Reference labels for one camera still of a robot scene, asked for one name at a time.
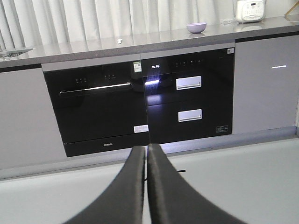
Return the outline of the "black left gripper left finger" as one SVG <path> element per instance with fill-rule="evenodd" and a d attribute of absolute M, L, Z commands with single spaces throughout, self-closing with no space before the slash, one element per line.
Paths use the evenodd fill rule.
<path fill-rule="evenodd" d="M 91 204 L 67 224 L 141 224 L 144 201 L 145 147 L 134 146 L 124 166 Z"/>

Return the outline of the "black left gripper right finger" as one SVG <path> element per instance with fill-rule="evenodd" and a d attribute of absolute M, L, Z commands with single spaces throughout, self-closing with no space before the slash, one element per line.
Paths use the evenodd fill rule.
<path fill-rule="evenodd" d="M 159 144 L 149 144 L 147 188 L 153 224 L 241 224 L 197 192 L 174 168 Z"/>

